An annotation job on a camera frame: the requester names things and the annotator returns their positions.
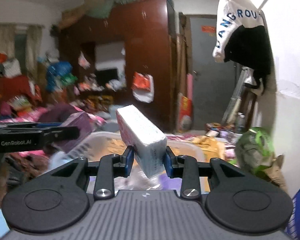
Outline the white red tissue pack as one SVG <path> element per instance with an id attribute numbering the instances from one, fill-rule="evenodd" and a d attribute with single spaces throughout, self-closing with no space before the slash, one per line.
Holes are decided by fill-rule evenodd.
<path id="1" fill-rule="evenodd" d="M 166 135 L 145 117 L 134 105 L 116 110 L 121 139 L 135 149 L 135 159 L 147 178 L 164 170 Z"/>

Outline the purple patterned tissue pack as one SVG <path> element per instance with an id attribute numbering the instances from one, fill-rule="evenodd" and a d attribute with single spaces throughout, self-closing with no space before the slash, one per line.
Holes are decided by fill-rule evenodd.
<path id="1" fill-rule="evenodd" d="M 62 128 L 62 132 L 52 146 L 65 153 L 70 152 L 93 131 L 90 118 L 85 112 L 71 114 L 60 128 Z"/>

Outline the green plastic bag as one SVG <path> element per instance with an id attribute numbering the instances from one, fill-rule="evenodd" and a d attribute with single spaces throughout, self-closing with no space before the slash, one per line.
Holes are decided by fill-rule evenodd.
<path id="1" fill-rule="evenodd" d="M 266 129 L 252 127 L 235 144 L 235 158 L 229 163 L 256 175 L 270 168 L 275 159 L 271 137 Z"/>

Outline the orange white plastic bag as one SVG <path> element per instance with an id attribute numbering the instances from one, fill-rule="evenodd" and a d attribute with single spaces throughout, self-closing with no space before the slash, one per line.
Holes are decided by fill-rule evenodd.
<path id="1" fill-rule="evenodd" d="M 134 73 L 132 92 L 136 100 L 151 103 L 154 100 L 154 80 L 151 75 Z"/>

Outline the grey door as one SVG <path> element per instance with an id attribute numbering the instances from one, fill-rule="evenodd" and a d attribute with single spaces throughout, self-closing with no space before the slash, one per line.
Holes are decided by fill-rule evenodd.
<path id="1" fill-rule="evenodd" d="M 194 130 L 207 123 L 220 123 L 236 85 L 233 62 L 217 63 L 212 55 L 216 45 L 216 19 L 190 17 L 193 70 Z"/>

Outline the dark red wooden wardrobe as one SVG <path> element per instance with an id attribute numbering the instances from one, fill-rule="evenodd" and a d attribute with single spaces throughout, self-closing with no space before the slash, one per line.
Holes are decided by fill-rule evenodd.
<path id="1" fill-rule="evenodd" d="M 83 16 L 58 37 L 61 60 L 72 65 L 82 82 L 90 73 L 116 69 L 125 88 L 113 93 L 117 105 L 134 104 L 163 131 L 175 123 L 176 44 L 174 9 L 168 0 L 144 0 L 118 5 L 108 19 Z M 134 73 L 154 80 L 154 99 L 136 100 Z"/>

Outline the white and black hanging garment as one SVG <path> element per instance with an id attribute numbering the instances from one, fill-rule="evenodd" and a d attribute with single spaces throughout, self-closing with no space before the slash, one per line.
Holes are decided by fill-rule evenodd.
<path id="1" fill-rule="evenodd" d="M 261 11 L 250 0 L 219 0 L 212 55 L 216 62 L 233 61 L 248 67 L 246 87 L 264 94 L 271 74 L 271 46 Z"/>

